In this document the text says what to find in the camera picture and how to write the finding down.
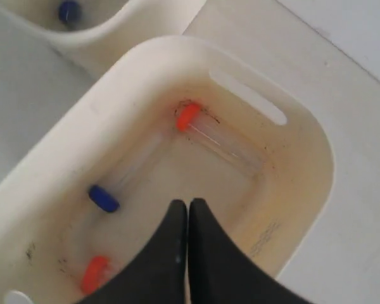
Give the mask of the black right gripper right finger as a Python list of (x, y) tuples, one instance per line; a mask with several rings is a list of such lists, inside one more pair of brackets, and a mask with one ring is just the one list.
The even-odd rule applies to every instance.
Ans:
[(188, 276), (192, 303), (309, 302), (256, 266), (202, 198), (189, 205)]

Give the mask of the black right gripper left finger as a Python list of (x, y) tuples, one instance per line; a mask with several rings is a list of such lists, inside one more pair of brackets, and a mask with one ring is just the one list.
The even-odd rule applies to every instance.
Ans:
[(144, 248), (81, 303), (185, 303), (187, 207), (171, 201)]

